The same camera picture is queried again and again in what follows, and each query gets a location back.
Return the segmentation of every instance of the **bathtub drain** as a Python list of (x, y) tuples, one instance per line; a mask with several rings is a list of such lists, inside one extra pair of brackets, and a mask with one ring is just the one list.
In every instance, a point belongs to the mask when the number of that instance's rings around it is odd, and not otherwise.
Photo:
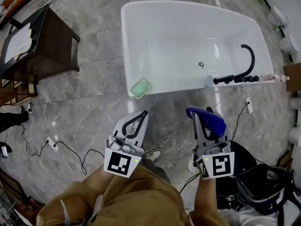
[(202, 63), (202, 62), (199, 62), (199, 64), (198, 64), (198, 65), (199, 65), (199, 67), (200, 67), (200, 68), (204, 68), (204, 63)]

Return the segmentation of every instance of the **black shoe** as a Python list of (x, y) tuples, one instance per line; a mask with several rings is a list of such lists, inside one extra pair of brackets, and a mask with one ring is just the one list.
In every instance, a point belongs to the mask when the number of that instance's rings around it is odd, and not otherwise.
[(23, 114), (25, 112), (25, 109), (23, 106), (20, 106), (20, 114)]
[(31, 121), (32, 120), (32, 112), (33, 112), (33, 107), (32, 107), (32, 103), (28, 103), (27, 105), (27, 112), (28, 112), (28, 120)]

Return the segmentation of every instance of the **person's leg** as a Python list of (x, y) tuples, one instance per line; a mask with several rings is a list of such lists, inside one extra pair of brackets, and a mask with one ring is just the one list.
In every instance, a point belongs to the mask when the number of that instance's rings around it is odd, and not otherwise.
[(19, 126), (21, 123), (28, 121), (28, 112), (22, 114), (0, 113), (0, 132), (6, 131), (12, 126)]
[(12, 126), (20, 126), (22, 123), (30, 120), (32, 117), (32, 104), (29, 103), (27, 110), (20, 107), (20, 114), (0, 113), (0, 133), (6, 131)]
[(143, 166), (145, 166), (148, 170), (152, 171), (157, 176), (161, 177), (162, 179), (170, 183), (166, 172), (161, 167), (157, 167), (154, 164), (154, 161), (158, 159), (160, 155), (161, 155), (160, 149), (156, 149), (152, 151), (148, 157), (142, 160)]

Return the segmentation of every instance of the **white cable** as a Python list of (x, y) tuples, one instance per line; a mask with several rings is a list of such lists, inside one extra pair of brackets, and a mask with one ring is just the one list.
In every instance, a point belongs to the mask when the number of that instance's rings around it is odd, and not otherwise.
[(55, 157), (56, 157), (56, 158), (63, 157), (63, 158), (66, 160), (66, 162), (68, 162), (68, 164), (69, 164), (69, 166), (70, 166), (70, 168), (71, 168), (72, 171), (78, 172), (78, 173), (80, 173), (81, 175), (83, 175), (84, 177), (87, 178), (87, 176), (86, 176), (85, 174), (83, 174), (83, 173), (81, 173), (80, 171), (77, 171), (77, 170), (75, 170), (75, 169), (72, 168), (72, 166), (71, 166), (70, 162), (67, 160), (67, 158), (65, 158), (64, 156), (61, 155), (60, 149), (58, 150), (58, 153), (55, 154)]
[(152, 151), (153, 149), (155, 149), (155, 148), (156, 148), (156, 147), (157, 147), (157, 146), (158, 146), (165, 138), (170, 137), (170, 136), (172, 136), (173, 134), (177, 133), (178, 131), (182, 130), (182, 129), (183, 129), (185, 126), (187, 126), (187, 125), (189, 124), (189, 122), (191, 122), (191, 121), (192, 121), (192, 119), (190, 119), (188, 122), (186, 122), (180, 129), (174, 131), (173, 133), (171, 133), (171, 134), (169, 134), (169, 135), (167, 135), (167, 136), (162, 137), (161, 140), (159, 140), (159, 142), (158, 142), (152, 149), (147, 150), (146, 152), (144, 152), (144, 153), (142, 154), (142, 156), (143, 156), (144, 154), (146, 154), (146, 153)]
[[(235, 95), (232, 95), (232, 96), (229, 96), (229, 97), (227, 97), (227, 98), (224, 98), (224, 99), (222, 99), (219, 103), (221, 103), (223, 100), (230, 99), (230, 98), (232, 98), (232, 97), (238, 95), (239, 93), (240, 93), (240, 92), (238, 92), (238, 93), (235, 94)], [(178, 130), (174, 131), (173, 133), (171, 133), (171, 134), (169, 134), (169, 135), (167, 135), (167, 136), (162, 137), (161, 140), (159, 140), (159, 142), (158, 142), (152, 149), (145, 151), (145, 152), (142, 154), (142, 156), (143, 156), (144, 154), (146, 154), (146, 153), (148, 153), (148, 152), (154, 150), (154, 149), (155, 149), (155, 148), (156, 148), (156, 147), (157, 147), (157, 146), (158, 146), (165, 138), (170, 137), (170, 136), (172, 136), (173, 134), (177, 133), (178, 131), (182, 130), (182, 129), (183, 129), (185, 126), (187, 126), (191, 121), (192, 121), (192, 119), (190, 119), (188, 122), (186, 122), (186, 123), (185, 123), (181, 128), (179, 128)]]
[(222, 99), (219, 103), (217, 103), (215, 106), (213, 106), (212, 109), (214, 109), (217, 105), (219, 105), (223, 100), (227, 100), (227, 99), (230, 99), (230, 98), (232, 98), (232, 97), (234, 97), (234, 96), (237, 96), (239, 93), (240, 93), (240, 92), (238, 92), (238, 93), (235, 94), (235, 95), (232, 95), (232, 96), (229, 96), (229, 97), (227, 97), (227, 98)]

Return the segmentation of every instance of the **white bathtub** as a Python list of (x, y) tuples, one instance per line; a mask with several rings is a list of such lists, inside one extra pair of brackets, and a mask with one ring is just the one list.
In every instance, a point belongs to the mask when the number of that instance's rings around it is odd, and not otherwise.
[(258, 24), (239, 13), (191, 2), (138, 1), (124, 5), (121, 18), (129, 96), (141, 78), (152, 84), (148, 94), (155, 94), (203, 88), (208, 75), (242, 73), (251, 63), (242, 44), (255, 54), (250, 75), (273, 74)]

